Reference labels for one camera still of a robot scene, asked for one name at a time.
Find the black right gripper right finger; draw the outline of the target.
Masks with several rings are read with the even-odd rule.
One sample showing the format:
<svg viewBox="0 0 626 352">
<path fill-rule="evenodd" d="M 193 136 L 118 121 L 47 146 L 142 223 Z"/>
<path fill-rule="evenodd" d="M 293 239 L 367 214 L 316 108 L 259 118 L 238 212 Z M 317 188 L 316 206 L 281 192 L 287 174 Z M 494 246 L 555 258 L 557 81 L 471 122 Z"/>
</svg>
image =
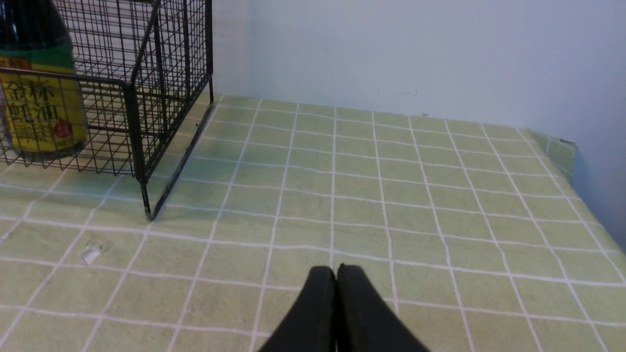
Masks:
<svg viewBox="0 0 626 352">
<path fill-rule="evenodd" d="M 339 266 L 336 276 L 338 352 L 428 352 L 378 294 L 362 267 Z"/>
</svg>

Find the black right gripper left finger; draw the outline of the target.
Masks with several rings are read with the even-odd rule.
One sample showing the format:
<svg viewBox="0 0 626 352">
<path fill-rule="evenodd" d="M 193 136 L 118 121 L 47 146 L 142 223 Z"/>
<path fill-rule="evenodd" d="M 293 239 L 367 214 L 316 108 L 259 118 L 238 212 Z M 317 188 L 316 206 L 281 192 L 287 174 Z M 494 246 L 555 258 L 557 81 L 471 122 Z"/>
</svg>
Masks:
<svg viewBox="0 0 626 352">
<path fill-rule="evenodd" d="M 330 267 L 310 269 L 299 296 L 261 352 L 334 352 L 336 350 L 335 274 Z"/>
</svg>

